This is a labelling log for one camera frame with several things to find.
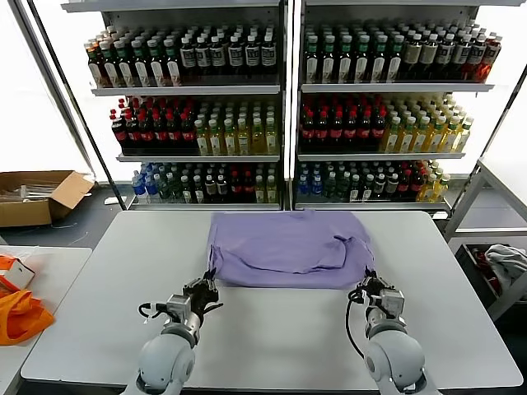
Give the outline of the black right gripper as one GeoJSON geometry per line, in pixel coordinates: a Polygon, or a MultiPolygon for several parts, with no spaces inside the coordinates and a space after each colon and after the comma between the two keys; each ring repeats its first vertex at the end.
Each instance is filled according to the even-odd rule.
{"type": "Polygon", "coordinates": [[[357,283],[357,303],[385,307],[384,293],[394,285],[378,275],[376,271],[365,271],[364,278],[357,283]]]}

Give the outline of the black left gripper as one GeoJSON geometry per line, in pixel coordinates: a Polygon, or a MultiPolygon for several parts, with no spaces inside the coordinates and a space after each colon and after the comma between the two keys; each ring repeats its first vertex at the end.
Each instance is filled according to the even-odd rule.
{"type": "Polygon", "coordinates": [[[215,274],[215,270],[207,270],[200,278],[193,279],[184,286],[184,295],[190,298],[191,311],[200,319],[218,308],[215,274]]]}

